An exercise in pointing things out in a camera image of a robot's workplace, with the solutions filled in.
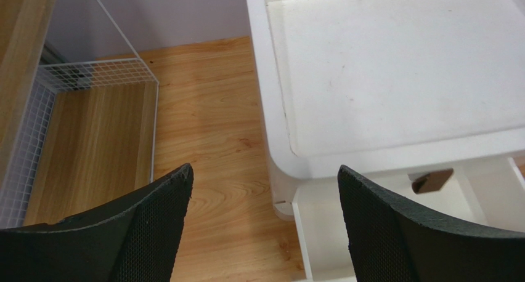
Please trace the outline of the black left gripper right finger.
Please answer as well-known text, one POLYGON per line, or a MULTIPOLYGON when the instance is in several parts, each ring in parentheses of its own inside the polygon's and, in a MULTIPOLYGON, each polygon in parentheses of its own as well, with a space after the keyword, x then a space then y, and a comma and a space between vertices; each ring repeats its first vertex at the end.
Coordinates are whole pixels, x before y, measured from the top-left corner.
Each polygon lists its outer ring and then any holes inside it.
POLYGON ((458 219, 341 166, 357 281, 523 281, 524 233, 458 219))

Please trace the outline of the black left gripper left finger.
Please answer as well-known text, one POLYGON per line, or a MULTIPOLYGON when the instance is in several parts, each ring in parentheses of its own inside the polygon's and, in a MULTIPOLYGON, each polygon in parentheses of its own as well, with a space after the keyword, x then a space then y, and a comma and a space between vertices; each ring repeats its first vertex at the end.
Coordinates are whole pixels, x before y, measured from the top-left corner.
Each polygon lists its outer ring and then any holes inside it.
POLYGON ((55 224, 1 230, 1 280, 169 281, 193 179, 184 164, 55 224))

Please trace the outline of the white drawer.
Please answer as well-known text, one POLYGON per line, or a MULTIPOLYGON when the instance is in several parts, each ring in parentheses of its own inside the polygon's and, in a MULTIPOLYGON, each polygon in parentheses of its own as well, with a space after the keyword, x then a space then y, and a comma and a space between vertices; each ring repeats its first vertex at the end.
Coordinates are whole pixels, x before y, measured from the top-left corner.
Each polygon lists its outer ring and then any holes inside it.
MULTIPOLYGON (((524 158, 492 158, 451 166, 438 191, 417 194, 425 172, 367 174, 375 183, 450 216, 524 231, 524 158)), ((292 201, 306 281, 355 281, 335 175, 298 187, 292 201)))

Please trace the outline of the white three drawer organizer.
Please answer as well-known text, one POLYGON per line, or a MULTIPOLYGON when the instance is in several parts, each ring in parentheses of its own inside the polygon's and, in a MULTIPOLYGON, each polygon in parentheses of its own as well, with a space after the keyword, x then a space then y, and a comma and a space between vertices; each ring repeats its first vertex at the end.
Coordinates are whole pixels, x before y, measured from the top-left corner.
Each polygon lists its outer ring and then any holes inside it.
POLYGON ((304 184, 524 153, 524 0, 246 0, 275 213, 304 184))

